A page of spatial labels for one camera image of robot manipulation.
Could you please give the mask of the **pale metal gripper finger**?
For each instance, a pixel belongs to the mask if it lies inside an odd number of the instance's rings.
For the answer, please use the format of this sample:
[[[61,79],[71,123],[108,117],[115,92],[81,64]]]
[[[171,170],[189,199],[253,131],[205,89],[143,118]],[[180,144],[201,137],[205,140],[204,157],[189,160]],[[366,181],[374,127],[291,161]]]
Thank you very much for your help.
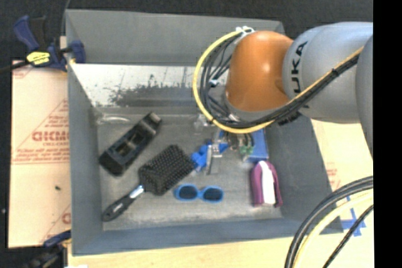
[[[212,165],[212,156],[213,156],[213,148],[212,146],[208,146],[207,156],[206,156],[206,167],[205,167],[205,174],[209,175]]]
[[[219,144],[212,145],[212,173],[217,174],[220,168],[220,161],[222,159],[222,153],[220,151]]]

